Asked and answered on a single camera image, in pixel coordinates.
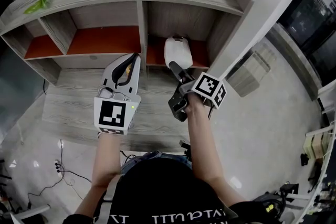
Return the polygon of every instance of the electrical cable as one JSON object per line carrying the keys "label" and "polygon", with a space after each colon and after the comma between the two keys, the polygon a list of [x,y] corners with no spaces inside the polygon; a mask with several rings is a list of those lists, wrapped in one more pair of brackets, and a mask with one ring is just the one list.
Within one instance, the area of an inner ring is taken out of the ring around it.
{"label": "electrical cable", "polygon": [[78,176],[78,177],[84,178],[84,179],[86,179],[88,182],[92,183],[92,181],[91,181],[90,179],[88,179],[88,178],[86,178],[86,177],[84,177],[84,176],[78,175],[78,174],[76,174],[76,173],[74,173],[73,171],[70,171],[70,170],[65,170],[65,168],[64,168],[63,165],[59,165],[59,166],[63,168],[63,171],[60,171],[60,172],[63,172],[63,173],[64,173],[64,172],[72,173],[72,174],[74,174],[74,175],[76,175],[76,176]]}
{"label": "electrical cable", "polygon": [[[63,146],[62,146],[62,140],[60,140],[60,142],[61,142],[61,160],[62,160],[62,156],[63,156]],[[60,181],[57,181],[55,184],[53,184],[52,186],[48,186],[48,187],[45,187],[43,190],[41,190],[41,192],[39,193],[39,194],[34,194],[34,193],[28,193],[27,194],[27,196],[28,196],[28,201],[29,201],[29,203],[28,203],[28,209],[30,209],[31,208],[31,201],[30,201],[30,197],[29,197],[29,194],[30,195],[33,195],[33,196],[36,196],[36,197],[40,197],[41,195],[42,195],[42,193],[47,189],[47,188],[53,188],[53,187],[55,187],[57,184],[59,184],[62,180],[63,180],[63,178],[64,178],[64,173],[63,173],[63,175],[62,175],[62,178],[60,179]]]}
{"label": "electrical cable", "polygon": [[124,161],[124,163],[123,163],[123,165],[129,160],[129,159],[131,159],[131,158],[135,158],[136,157],[136,155],[134,155],[134,154],[131,154],[131,155],[129,155],[129,156],[127,156],[126,154],[125,154],[125,152],[124,151],[120,151],[121,153],[122,153],[122,155],[124,155],[125,156],[125,161]]}
{"label": "electrical cable", "polygon": [[215,105],[213,104],[213,105],[211,106],[211,108],[210,108],[210,111],[209,111],[209,114],[208,114],[208,119],[209,119],[209,120],[210,120],[210,118],[211,118],[211,114],[212,114],[212,111],[213,111],[214,107],[215,107]]}
{"label": "electrical cable", "polygon": [[77,196],[81,199],[81,200],[83,200],[83,198],[78,194],[78,192],[76,191],[76,189],[73,187],[74,186],[74,184],[71,184],[71,181],[70,181],[70,184],[68,183],[68,182],[66,182],[66,180],[63,178],[63,181],[65,182],[65,184],[67,184],[68,186],[70,186],[74,191],[75,191],[75,193],[77,194]]}
{"label": "electrical cable", "polygon": [[282,208],[279,212],[279,214],[277,215],[277,219],[279,219],[283,213],[283,211],[285,210],[286,207],[286,197],[285,197],[285,193],[282,191],[281,192],[281,198],[282,198]]}
{"label": "electrical cable", "polygon": [[64,167],[62,166],[62,158],[63,158],[63,145],[62,145],[62,139],[60,140],[60,145],[61,145],[61,160],[60,160],[60,165],[59,165],[59,166],[63,168],[62,178],[61,178],[59,181],[57,181],[55,184],[53,184],[52,186],[45,187],[43,190],[41,190],[41,192],[40,192],[39,194],[28,193],[28,194],[27,194],[27,196],[28,196],[28,200],[29,200],[29,203],[28,203],[28,206],[27,206],[28,209],[31,208],[31,203],[32,203],[32,202],[30,201],[29,194],[30,194],[30,195],[33,195],[33,196],[36,196],[36,197],[40,197],[40,196],[42,195],[42,193],[43,193],[47,188],[53,188],[53,187],[55,187],[57,184],[59,184],[62,180],[64,180],[64,175],[65,175],[64,172],[72,173],[72,174],[74,174],[74,175],[76,175],[76,176],[79,176],[79,177],[81,177],[81,178],[84,178],[84,179],[86,179],[87,181],[89,181],[90,183],[92,183],[91,180],[87,179],[86,177],[81,176],[81,175],[78,175],[78,174],[76,174],[76,173],[74,173],[74,172],[72,172],[72,171],[69,171],[69,170],[65,170],[65,169],[64,169]]}
{"label": "electrical cable", "polygon": [[330,152],[331,152],[331,150],[327,151],[327,153],[324,154],[324,156],[323,156],[323,158],[322,158],[322,161],[323,161],[323,162],[324,162],[324,157],[325,157],[328,153],[330,153]]}
{"label": "electrical cable", "polygon": [[45,84],[46,84],[46,80],[43,81],[43,87],[42,87],[42,89],[43,89],[44,94],[47,95],[47,93],[46,93],[46,91],[44,89]]}

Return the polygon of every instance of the forearm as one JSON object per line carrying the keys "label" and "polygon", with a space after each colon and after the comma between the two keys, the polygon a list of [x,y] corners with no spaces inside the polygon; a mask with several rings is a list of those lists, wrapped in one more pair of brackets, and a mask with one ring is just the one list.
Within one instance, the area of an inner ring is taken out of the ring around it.
{"label": "forearm", "polygon": [[120,137],[102,133],[99,137],[92,173],[92,185],[76,214],[93,217],[97,204],[112,178],[120,173]]}
{"label": "forearm", "polygon": [[75,214],[80,214],[93,218],[93,214],[97,208],[98,202],[105,191],[105,187],[92,186],[85,196],[84,200],[77,208]]}
{"label": "forearm", "polygon": [[203,103],[195,94],[188,95],[186,109],[194,175],[207,182],[226,206],[245,201],[226,182],[210,122]]}
{"label": "forearm", "polygon": [[92,173],[92,185],[105,187],[120,173],[120,136],[102,133]]}
{"label": "forearm", "polygon": [[205,182],[223,177],[211,127],[203,106],[197,105],[187,113],[193,172]]}

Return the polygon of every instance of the green leaf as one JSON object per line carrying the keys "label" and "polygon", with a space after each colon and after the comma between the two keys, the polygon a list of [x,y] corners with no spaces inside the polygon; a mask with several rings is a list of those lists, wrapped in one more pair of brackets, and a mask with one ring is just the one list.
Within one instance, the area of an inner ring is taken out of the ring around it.
{"label": "green leaf", "polygon": [[42,8],[45,8],[47,6],[47,0],[41,0]]}
{"label": "green leaf", "polygon": [[27,8],[24,12],[24,14],[30,14],[33,13],[37,10],[39,10],[40,8],[42,8],[43,4],[42,4],[42,0],[39,0],[38,2],[36,2],[34,5],[30,6],[29,8]]}

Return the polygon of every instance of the white device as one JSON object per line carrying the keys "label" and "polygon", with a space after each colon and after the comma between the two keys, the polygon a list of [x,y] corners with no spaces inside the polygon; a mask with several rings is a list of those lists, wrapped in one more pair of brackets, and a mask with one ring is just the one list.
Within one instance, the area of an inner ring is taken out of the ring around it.
{"label": "white device", "polygon": [[[127,135],[141,102],[137,95],[140,62],[139,54],[127,54],[105,68],[98,95],[94,98],[94,124],[99,132]],[[127,78],[120,81],[129,65]]]}
{"label": "white device", "polygon": [[164,44],[164,60],[169,67],[171,61],[176,62],[181,68],[188,69],[193,65],[193,57],[190,52],[188,41],[185,38],[170,37]]}
{"label": "white device", "polygon": [[211,107],[208,115],[210,119],[213,108],[219,109],[226,95],[223,81],[205,72],[202,72],[195,80],[175,61],[171,61],[169,67],[179,81],[173,96],[168,101],[174,117],[181,122],[187,119],[187,114],[184,111],[188,106],[187,94],[195,92],[201,96],[204,105]]}

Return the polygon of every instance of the equipment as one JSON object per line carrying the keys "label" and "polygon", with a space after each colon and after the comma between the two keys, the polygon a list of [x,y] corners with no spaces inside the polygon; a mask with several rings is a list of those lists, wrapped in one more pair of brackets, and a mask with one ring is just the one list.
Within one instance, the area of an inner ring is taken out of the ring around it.
{"label": "equipment", "polygon": [[286,201],[293,202],[294,199],[300,197],[297,195],[298,191],[299,184],[290,184],[289,182],[286,182],[280,187],[280,193],[266,192],[265,194],[254,199],[254,201],[261,202],[265,207],[267,213],[271,217],[274,217],[275,219],[280,219],[286,207]]}
{"label": "equipment", "polygon": [[183,69],[193,65],[188,40],[183,37],[170,37],[164,44],[164,61],[169,67],[171,61],[176,62]]}
{"label": "equipment", "polygon": [[[94,124],[99,132],[127,134],[141,102],[137,95],[140,62],[139,54],[127,54],[105,68],[98,96],[94,98]],[[129,65],[127,78],[120,82]]]}
{"label": "equipment", "polygon": [[211,110],[209,118],[211,117],[212,109],[215,107],[219,109],[225,95],[226,89],[222,80],[219,80],[205,72],[195,80],[183,68],[181,68],[175,61],[169,63],[169,68],[178,79],[179,84],[175,93],[168,101],[169,107],[173,112],[175,118],[184,122],[187,118],[184,109],[188,106],[188,99],[186,95],[195,92],[200,95],[204,105],[210,106]]}

